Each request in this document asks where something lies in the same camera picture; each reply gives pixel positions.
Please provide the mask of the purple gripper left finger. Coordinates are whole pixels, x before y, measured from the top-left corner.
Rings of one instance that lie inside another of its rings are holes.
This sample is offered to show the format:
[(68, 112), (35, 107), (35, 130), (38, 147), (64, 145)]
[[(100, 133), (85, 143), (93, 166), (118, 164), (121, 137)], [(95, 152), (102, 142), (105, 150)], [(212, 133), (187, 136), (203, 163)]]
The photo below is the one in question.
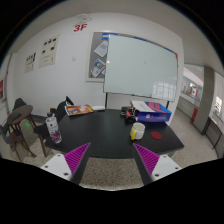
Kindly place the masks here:
[(70, 181), (79, 168), (89, 146), (90, 144), (86, 143), (66, 154), (57, 153), (42, 166), (42, 169)]

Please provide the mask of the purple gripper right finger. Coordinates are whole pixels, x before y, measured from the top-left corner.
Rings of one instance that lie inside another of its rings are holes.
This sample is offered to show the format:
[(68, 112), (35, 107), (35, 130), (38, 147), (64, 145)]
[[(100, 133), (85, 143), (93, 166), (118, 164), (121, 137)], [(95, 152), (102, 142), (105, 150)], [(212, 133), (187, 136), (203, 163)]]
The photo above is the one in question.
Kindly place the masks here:
[(149, 177), (153, 181), (159, 180), (181, 170), (181, 167), (168, 155), (158, 155), (136, 143), (134, 143), (133, 146), (140, 156), (140, 159), (143, 162), (143, 166), (149, 174)]

